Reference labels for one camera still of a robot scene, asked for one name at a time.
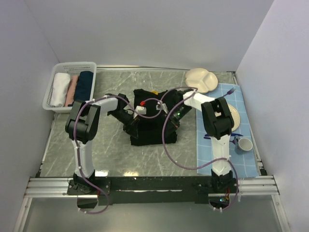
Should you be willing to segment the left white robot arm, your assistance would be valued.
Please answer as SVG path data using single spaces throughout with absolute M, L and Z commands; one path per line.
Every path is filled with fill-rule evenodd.
M 76 100 L 66 122 L 65 131 L 74 145 L 75 175 L 82 177 L 79 189 L 84 194 L 91 194 L 96 182 L 91 179 L 95 169 L 92 162 L 92 141 L 98 131 L 101 113 L 112 115 L 123 124 L 123 130 L 133 138 L 138 138 L 137 117 L 124 108 L 129 102 L 124 94 L 107 94 L 99 101 Z

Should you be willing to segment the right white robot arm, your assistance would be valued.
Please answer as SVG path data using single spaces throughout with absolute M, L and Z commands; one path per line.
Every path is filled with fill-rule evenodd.
M 185 167 L 176 162 L 169 154 L 165 143 L 165 130 L 168 123 L 176 127 L 181 117 L 191 108 L 202 113 L 203 125 L 211 139 L 213 160 L 197 167 Z M 220 193 L 228 187 L 236 169 L 230 161 L 229 143 L 234 120 L 224 97 L 212 98 L 197 92 L 195 88 L 185 91 L 179 101 L 167 114 L 162 128 L 162 144 L 168 158 L 178 167 L 186 170 L 199 170 L 212 165 L 211 187 Z

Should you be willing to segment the black daisy t-shirt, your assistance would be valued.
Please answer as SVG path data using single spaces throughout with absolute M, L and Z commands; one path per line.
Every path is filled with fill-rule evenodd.
M 168 110 L 171 110 L 182 99 L 178 97 L 177 90 L 175 89 L 170 92 L 159 92 L 158 94 L 143 89 L 136 89 L 133 92 L 134 107 L 144 106 L 146 108 L 146 116 L 155 116 L 159 112 L 156 108 L 157 100 L 162 100 Z M 130 137 L 131 145 L 161 145 L 165 116 L 165 112 L 162 111 L 156 118 L 146 119 L 140 117 L 137 123 L 138 138 Z

